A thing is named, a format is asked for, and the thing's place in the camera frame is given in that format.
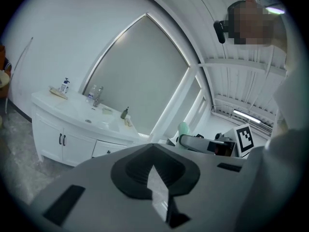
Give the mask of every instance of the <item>person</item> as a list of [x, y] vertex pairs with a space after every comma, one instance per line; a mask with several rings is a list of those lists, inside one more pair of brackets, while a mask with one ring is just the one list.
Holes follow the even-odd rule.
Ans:
[[256, 0], [241, 0], [228, 7], [225, 25], [234, 44], [273, 45], [286, 53], [286, 80], [273, 96], [278, 110], [271, 137], [308, 127], [308, 54], [288, 12], [272, 14]]
[[236, 230], [242, 232], [271, 221], [303, 181], [309, 158], [309, 61], [288, 12], [270, 14], [256, 0], [244, 0], [229, 6], [225, 18], [228, 39], [234, 44], [273, 45], [286, 53], [286, 78], [273, 94], [278, 111], [271, 138], [247, 159], [253, 165], [259, 161], [259, 169], [236, 222]]

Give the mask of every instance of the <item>small bottle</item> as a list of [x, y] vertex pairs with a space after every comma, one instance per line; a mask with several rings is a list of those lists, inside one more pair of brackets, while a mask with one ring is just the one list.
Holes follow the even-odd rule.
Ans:
[[69, 79], [66, 78], [63, 81], [63, 83], [61, 84], [60, 92], [63, 93], [63, 94], [66, 93], [68, 91], [68, 88], [69, 88], [68, 85], [69, 85]]
[[126, 110], [124, 110], [123, 112], [122, 112], [122, 114], [121, 114], [121, 118], [122, 119], [125, 119], [126, 118], [126, 115], [127, 115], [127, 110], [129, 109], [129, 107], [127, 107], [127, 109]]
[[92, 89], [90, 89], [89, 94], [88, 94], [87, 99], [86, 99], [86, 102], [88, 102], [88, 103], [93, 102], [93, 97], [94, 97], [95, 92], [96, 92], [96, 87], [97, 87], [97, 85], [94, 84]]

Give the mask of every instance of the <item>white shirt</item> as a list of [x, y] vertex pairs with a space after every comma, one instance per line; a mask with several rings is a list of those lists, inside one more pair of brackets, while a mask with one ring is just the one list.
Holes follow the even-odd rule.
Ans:
[[309, 127], [309, 58], [293, 19], [282, 15], [287, 34], [287, 78], [274, 93], [278, 105], [273, 136]]

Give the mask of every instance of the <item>green object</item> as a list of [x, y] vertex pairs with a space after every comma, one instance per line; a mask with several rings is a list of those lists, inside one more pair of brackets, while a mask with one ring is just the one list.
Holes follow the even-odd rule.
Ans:
[[127, 107], [127, 109], [126, 110], [124, 110], [123, 112], [122, 112], [122, 114], [121, 114], [121, 118], [122, 119], [125, 119], [126, 118], [126, 115], [127, 115], [127, 110], [129, 109], [129, 107]]
[[[181, 135], [190, 135], [190, 128], [186, 122], [181, 122], [178, 125], [178, 138], [180, 138]], [[179, 143], [179, 140], [176, 143], [176, 147], [181, 149], [187, 149]]]

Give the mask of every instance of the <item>cabinet door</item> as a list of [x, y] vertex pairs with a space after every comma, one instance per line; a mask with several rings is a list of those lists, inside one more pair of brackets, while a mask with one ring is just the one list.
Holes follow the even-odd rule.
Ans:
[[63, 127], [36, 115], [35, 146], [42, 155], [56, 161], [62, 161]]
[[104, 156], [122, 149], [127, 148], [126, 145], [117, 145], [109, 142], [97, 140], [95, 150], [93, 151], [92, 157]]
[[96, 140], [82, 136], [78, 131], [64, 129], [63, 163], [77, 166], [91, 159]]

